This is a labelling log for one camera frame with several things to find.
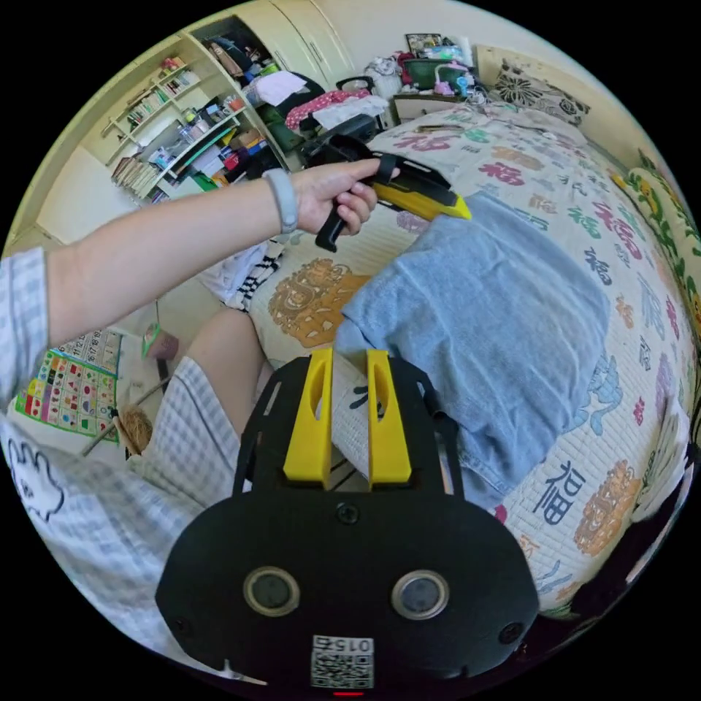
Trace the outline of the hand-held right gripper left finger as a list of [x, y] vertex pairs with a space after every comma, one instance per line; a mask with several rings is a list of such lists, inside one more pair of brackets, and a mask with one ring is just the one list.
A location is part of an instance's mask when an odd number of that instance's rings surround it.
[[302, 390], [283, 472], [292, 483], [328, 489], [332, 453], [333, 350], [316, 349], [299, 360], [303, 371]]

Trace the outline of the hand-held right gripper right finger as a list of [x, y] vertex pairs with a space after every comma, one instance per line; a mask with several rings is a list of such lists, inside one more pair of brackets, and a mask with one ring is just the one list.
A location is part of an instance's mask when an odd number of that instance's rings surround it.
[[402, 486], [411, 476], [399, 400], [388, 353], [367, 351], [369, 487]]

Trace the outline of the person's left hand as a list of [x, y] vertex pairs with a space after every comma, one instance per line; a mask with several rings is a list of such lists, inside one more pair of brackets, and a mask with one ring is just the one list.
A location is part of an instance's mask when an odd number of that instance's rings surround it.
[[294, 174], [298, 229], [316, 235], [335, 212], [344, 223], [341, 235], [357, 235], [378, 205], [378, 195], [366, 181], [377, 174], [379, 166], [378, 158], [370, 158]]

